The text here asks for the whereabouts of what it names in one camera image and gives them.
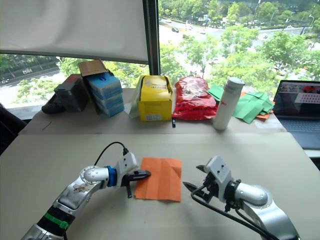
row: laptop screen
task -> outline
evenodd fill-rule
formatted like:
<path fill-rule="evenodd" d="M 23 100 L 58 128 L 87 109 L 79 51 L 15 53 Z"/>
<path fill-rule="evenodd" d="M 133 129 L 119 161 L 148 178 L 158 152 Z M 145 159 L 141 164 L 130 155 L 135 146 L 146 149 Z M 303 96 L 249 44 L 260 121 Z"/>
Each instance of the laptop screen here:
<path fill-rule="evenodd" d="M 282 80 L 274 101 L 275 115 L 320 117 L 320 82 Z"/>

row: laptop keyboard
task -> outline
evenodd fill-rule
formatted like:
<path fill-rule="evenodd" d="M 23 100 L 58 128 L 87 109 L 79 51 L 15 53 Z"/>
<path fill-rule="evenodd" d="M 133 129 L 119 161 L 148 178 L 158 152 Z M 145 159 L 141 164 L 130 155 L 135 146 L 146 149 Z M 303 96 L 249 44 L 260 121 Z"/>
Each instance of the laptop keyboard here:
<path fill-rule="evenodd" d="M 320 133 L 320 121 L 281 119 L 280 122 L 288 132 Z"/>

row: white bottle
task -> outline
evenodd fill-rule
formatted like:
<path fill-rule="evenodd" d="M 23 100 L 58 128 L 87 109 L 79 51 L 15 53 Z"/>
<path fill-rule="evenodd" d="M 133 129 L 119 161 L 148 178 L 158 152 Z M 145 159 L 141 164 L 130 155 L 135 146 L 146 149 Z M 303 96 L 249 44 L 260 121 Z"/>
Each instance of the white bottle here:
<path fill-rule="evenodd" d="M 222 94 L 218 110 L 213 119 L 213 127 L 217 130 L 225 130 L 235 111 L 236 105 L 241 95 L 241 90 L 245 85 L 244 81 L 237 77 L 229 77 L 224 84 L 224 92 Z"/>

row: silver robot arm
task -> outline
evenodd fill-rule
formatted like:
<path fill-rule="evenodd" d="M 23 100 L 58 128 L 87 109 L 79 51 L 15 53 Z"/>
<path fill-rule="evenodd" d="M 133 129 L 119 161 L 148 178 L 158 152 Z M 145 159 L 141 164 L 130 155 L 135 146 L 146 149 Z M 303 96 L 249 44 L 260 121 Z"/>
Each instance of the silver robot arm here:
<path fill-rule="evenodd" d="M 136 158 L 131 152 L 124 155 L 114 168 L 94 165 L 85 167 L 21 240 L 62 240 L 70 224 L 97 190 L 113 186 L 126 187 L 128 198 L 132 197 L 130 182 L 150 175 L 148 171 L 136 170 L 137 167 Z"/>
<path fill-rule="evenodd" d="M 226 203 L 225 212 L 231 208 L 244 210 L 255 224 L 279 240 L 300 240 L 293 223 L 276 205 L 271 193 L 262 186 L 234 181 L 230 169 L 220 156 L 213 157 L 207 165 L 197 168 L 207 174 L 203 185 L 209 193 L 201 190 L 196 194 L 205 202 L 209 203 L 212 197 L 217 197 Z M 184 185 L 192 192 L 197 189 L 188 182 L 184 182 Z"/>

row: black cable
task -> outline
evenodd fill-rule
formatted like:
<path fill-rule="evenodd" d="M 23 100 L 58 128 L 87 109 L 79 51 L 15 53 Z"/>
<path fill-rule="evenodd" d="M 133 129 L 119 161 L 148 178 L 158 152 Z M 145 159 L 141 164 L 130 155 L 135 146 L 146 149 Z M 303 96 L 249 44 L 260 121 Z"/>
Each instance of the black cable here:
<path fill-rule="evenodd" d="M 129 152 L 129 150 L 125 147 L 125 145 L 124 145 L 122 142 L 114 141 L 114 142 L 110 143 L 108 146 L 106 146 L 106 147 L 102 150 L 102 152 L 101 152 L 100 155 L 98 156 L 97 160 L 95 161 L 94 166 L 97 165 L 98 161 L 100 160 L 102 154 L 104 154 L 105 150 L 107 150 L 107 149 L 108 149 L 111 145 L 113 145 L 113 144 L 120 144 L 120 145 L 123 147 L 123 155 L 126 155 L 126 154 Z"/>
<path fill-rule="evenodd" d="M 235 212 L 244 220 L 246 220 L 248 223 L 250 223 L 251 225 L 255 226 L 256 228 L 259 228 L 261 231 L 263 231 L 265 234 L 267 234 L 270 238 L 274 239 L 274 240 L 279 240 L 279 238 L 277 238 L 275 235 L 273 235 L 272 233 L 268 232 L 265 229 L 260 228 L 260 226 L 258 226 L 254 221 L 252 221 L 251 219 L 249 219 L 248 217 L 246 217 L 245 215 L 243 215 L 238 208 L 235 209 Z"/>
<path fill-rule="evenodd" d="M 266 240 L 278 240 L 277 238 L 272 238 L 272 237 L 268 236 L 267 234 L 265 234 L 265 232 L 263 231 L 262 228 L 255 227 L 255 226 L 243 221 L 242 219 L 240 219 L 240 218 L 238 218 L 238 217 L 236 217 L 234 215 L 231 215 L 231 214 L 229 214 L 227 212 L 224 212 L 224 211 L 222 211 L 222 210 L 220 210 L 220 209 L 218 209 L 218 208 L 206 203 L 205 201 L 202 201 L 202 200 L 198 199 L 197 197 L 195 197 L 195 193 L 197 191 L 201 191 L 204 188 L 205 188 L 205 186 L 202 185 L 201 187 L 199 187 L 196 190 L 194 190 L 193 192 L 191 192 L 192 199 L 195 200 L 197 203 L 201 204 L 202 206 L 207 207 L 208 209 L 210 209 L 212 211 L 215 211 L 218 214 L 221 214 L 221 215 L 223 215 L 223 216 L 225 216 L 225 217 L 227 217 L 227 218 L 229 218 L 231 220 L 236 221 L 237 223 L 239 223 L 239 224 L 251 229 L 252 231 L 255 231 L 257 234 L 260 234 L 261 236 L 263 236 Z"/>

